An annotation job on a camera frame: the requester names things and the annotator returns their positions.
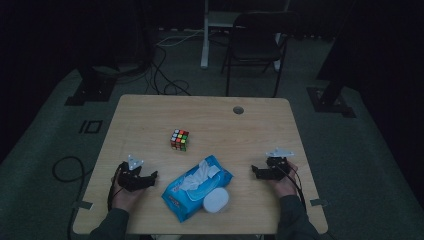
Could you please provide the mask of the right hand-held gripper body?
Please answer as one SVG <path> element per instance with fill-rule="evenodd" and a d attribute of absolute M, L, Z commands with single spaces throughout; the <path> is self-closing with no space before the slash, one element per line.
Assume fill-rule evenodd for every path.
<path fill-rule="evenodd" d="M 273 151 L 267 152 L 266 164 L 269 169 L 269 176 L 267 179 L 281 180 L 286 177 L 291 171 L 287 158 L 293 155 L 294 153 L 292 151 L 280 148 L 275 148 Z"/>

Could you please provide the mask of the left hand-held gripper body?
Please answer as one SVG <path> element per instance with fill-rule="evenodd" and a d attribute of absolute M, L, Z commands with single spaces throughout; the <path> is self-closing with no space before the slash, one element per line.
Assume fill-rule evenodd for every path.
<path fill-rule="evenodd" d="M 140 176 L 143 164 L 143 160 L 129 155 L 119 165 L 118 184 L 130 192 L 147 188 L 146 180 Z"/>

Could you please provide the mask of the multicoloured puzzle cube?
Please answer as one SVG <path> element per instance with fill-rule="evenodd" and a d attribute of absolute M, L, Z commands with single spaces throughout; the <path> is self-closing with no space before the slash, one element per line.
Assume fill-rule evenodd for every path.
<path fill-rule="evenodd" d="M 181 129 L 175 129 L 170 138 L 170 146 L 174 150 L 186 151 L 189 132 Z"/>

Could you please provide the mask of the blue wet wipes pack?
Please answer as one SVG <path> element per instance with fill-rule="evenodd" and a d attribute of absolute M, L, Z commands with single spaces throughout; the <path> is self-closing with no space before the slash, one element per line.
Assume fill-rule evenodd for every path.
<path fill-rule="evenodd" d="M 203 160 L 206 160 L 210 166 L 216 165 L 220 169 L 220 172 L 213 178 L 206 180 L 196 190 L 182 190 L 180 185 L 184 177 L 193 174 L 197 170 L 200 161 L 192 169 L 171 182 L 162 194 L 162 199 L 165 204 L 176 215 L 180 222 L 184 222 L 193 216 L 202 207 L 203 199 L 211 191 L 215 188 L 226 187 L 233 178 L 233 175 L 220 165 L 218 159 L 214 155 L 210 155 Z"/>

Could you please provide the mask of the white wet wipe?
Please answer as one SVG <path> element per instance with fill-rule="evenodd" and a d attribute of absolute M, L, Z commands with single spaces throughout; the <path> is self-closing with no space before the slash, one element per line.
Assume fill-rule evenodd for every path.
<path fill-rule="evenodd" d="M 209 178 L 213 178 L 218 172 L 220 172 L 220 169 L 216 165 L 210 166 L 206 160 L 202 160 L 193 174 L 184 177 L 180 188 L 184 191 L 196 190 L 201 184 Z"/>

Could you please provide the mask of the person's left hand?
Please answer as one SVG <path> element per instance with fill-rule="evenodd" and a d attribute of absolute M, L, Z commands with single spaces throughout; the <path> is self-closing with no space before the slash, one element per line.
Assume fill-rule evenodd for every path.
<path fill-rule="evenodd" d="M 137 205 L 144 192 L 144 189 L 130 192 L 125 188 L 120 187 L 118 183 L 115 183 L 112 194 L 111 207 L 125 210 L 126 212 L 130 213 L 131 210 Z"/>

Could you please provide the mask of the person's right hand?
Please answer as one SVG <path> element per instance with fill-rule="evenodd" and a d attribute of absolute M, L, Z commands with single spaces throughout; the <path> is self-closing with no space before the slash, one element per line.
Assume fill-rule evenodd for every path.
<path fill-rule="evenodd" d="M 271 188 L 274 190 L 278 198 L 297 195 L 297 187 L 296 187 L 296 180 L 295 180 L 297 167 L 291 162 L 289 162 L 288 165 L 290 166 L 290 172 L 286 177 L 284 177 L 280 181 L 276 181 L 276 180 L 269 181 Z"/>

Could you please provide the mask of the black stand base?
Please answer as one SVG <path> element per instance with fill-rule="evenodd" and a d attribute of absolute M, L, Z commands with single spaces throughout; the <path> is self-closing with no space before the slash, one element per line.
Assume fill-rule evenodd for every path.
<path fill-rule="evenodd" d="M 66 106 L 82 106 L 86 102 L 108 102 L 117 79 L 96 71 L 91 66 L 77 68 L 81 83 L 72 96 L 65 102 Z"/>
<path fill-rule="evenodd" d="M 347 105 L 341 95 L 341 91 L 346 84 L 345 71 L 350 66 L 348 52 L 345 49 L 346 30 L 351 12 L 354 9 L 356 0 L 352 0 L 342 27 L 335 39 L 335 42 L 321 67 L 318 76 L 328 76 L 329 84 L 325 89 L 318 87 L 308 87 L 307 92 L 316 112 L 320 113 L 340 113 L 345 118 L 355 118 L 356 115 L 351 107 Z"/>

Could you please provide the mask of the black folding chair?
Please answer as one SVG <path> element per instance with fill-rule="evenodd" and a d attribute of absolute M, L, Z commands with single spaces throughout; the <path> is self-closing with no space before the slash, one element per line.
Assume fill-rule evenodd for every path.
<path fill-rule="evenodd" d="M 226 72 L 226 95 L 229 95 L 231 68 L 234 66 L 263 66 L 279 61 L 273 97 L 281 82 L 287 42 L 293 37 L 300 16 L 293 11 L 255 11 L 236 17 L 229 33 L 228 45 L 221 72 Z"/>

